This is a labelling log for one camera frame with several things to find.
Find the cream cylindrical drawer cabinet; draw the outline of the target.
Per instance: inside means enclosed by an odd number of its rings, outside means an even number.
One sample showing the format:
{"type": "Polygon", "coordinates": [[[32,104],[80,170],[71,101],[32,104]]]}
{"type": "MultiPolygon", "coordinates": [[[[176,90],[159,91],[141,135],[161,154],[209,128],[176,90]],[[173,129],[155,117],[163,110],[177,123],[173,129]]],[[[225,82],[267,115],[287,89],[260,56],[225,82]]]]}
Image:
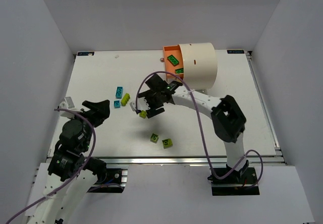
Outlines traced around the cream cylindrical drawer cabinet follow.
{"type": "Polygon", "coordinates": [[[184,66],[184,82],[195,90],[213,87],[218,72],[214,46],[208,43],[179,44],[184,66]]]}

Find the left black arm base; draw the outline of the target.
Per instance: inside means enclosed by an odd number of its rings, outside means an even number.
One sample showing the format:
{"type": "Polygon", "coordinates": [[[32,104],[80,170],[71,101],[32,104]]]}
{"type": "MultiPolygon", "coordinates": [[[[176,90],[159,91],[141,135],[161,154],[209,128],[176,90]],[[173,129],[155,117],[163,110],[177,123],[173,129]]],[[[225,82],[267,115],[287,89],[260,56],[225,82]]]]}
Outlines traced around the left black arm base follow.
{"type": "Polygon", "coordinates": [[[99,177],[98,181],[90,187],[88,193],[118,193],[124,191],[128,177],[128,169],[125,166],[108,165],[106,174],[99,177]]]}

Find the orange drawer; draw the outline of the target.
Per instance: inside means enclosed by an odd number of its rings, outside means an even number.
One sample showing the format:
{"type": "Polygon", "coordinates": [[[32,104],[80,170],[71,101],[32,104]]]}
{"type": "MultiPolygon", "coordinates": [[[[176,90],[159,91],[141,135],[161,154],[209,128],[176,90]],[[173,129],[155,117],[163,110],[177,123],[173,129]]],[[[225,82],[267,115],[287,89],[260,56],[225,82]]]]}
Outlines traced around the orange drawer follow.
{"type": "Polygon", "coordinates": [[[181,79],[184,78],[184,64],[182,53],[179,45],[164,46],[164,65],[165,71],[173,73],[179,76],[181,79]]]}

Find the lime square lego brick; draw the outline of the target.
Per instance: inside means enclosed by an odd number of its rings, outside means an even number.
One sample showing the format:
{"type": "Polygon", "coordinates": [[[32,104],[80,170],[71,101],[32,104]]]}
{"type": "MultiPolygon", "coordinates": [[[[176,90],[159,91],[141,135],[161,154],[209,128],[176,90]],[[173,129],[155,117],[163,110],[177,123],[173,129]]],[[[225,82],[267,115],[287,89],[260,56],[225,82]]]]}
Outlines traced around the lime square lego brick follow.
{"type": "Polygon", "coordinates": [[[162,140],[163,148],[167,149],[173,146],[172,140],[170,138],[162,140]]]}
{"type": "Polygon", "coordinates": [[[153,143],[157,143],[159,139],[159,135],[152,133],[151,137],[150,137],[150,141],[153,143]]]}
{"type": "Polygon", "coordinates": [[[145,110],[142,110],[140,113],[139,113],[139,116],[143,119],[145,119],[147,117],[147,112],[145,110]]]}

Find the long green lego brick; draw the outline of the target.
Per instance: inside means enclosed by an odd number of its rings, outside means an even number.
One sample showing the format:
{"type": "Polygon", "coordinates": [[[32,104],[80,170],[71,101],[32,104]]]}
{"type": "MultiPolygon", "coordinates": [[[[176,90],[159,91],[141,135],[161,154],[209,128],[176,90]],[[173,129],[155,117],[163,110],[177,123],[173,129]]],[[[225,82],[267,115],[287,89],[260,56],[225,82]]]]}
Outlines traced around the long green lego brick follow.
{"type": "Polygon", "coordinates": [[[183,74],[184,73],[184,68],[179,68],[175,70],[175,74],[183,74]]]}

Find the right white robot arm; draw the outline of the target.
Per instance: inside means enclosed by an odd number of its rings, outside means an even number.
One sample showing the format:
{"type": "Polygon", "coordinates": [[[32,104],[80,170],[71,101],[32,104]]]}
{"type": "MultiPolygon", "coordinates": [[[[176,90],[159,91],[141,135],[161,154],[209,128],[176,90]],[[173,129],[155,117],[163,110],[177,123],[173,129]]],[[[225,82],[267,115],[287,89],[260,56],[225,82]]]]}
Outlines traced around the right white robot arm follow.
{"type": "Polygon", "coordinates": [[[198,117],[209,117],[216,136],[224,143],[227,155],[228,172],[216,178],[224,179],[230,174],[241,177],[249,166],[243,144],[246,117],[234,97],[209,96],[190,89],[178,76],[168,83],[159,74],[159,71],[151,73],[143,80],[149,89],[137,92],[130,103],[132,110],[137,114],[144,110],[147,117],[152,118],[163,113],[164,104],[170,103],[193,109],[198,117]]]}

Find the large green lego brick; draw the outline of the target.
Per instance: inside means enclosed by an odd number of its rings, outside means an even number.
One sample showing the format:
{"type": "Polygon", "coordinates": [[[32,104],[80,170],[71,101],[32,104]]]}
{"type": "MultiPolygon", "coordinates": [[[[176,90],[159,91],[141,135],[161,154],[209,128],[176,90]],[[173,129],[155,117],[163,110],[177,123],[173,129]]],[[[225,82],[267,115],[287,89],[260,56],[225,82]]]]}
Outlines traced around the large green lego brick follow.
{"type": "Polygon", "coordinates": [[[167,60],[175,67],[175,66],[177,66],[180,62],[179,62],[179,60],[174,56],[174,55],[169,55],[168,57],[167,57],[167,60]]]}

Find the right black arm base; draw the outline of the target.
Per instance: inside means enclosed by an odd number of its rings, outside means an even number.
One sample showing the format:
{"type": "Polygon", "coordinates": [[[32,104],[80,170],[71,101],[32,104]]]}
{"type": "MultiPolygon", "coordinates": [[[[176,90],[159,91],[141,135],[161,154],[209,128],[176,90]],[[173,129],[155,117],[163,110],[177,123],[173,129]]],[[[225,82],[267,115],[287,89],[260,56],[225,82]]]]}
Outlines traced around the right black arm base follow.
{"type": "Polygon", "coordinates": [[[212,174],[207,177],[211,183],[212,196],[256,196],[260,195],[255,168],[249,167],[238,179],[231,174],[223,180],[212,174]]]}

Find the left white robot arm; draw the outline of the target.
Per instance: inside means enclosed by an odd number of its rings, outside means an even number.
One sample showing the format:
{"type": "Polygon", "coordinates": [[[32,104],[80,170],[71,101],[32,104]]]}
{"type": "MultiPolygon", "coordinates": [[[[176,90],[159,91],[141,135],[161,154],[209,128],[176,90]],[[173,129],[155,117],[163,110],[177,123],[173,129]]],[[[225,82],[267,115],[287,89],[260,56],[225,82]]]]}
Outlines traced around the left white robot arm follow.
{"type": "Polygon", "coordinates": [[[28,223],[68,223],[77,205],[89,188],[106,176],[105,163],[91,155],[96,143],[94,129],[110,116],[110,101],[84,101],[76,109],[70,97],[57,107],[64,123],[55,144],[48,175],[34,214],[28,223]]]}

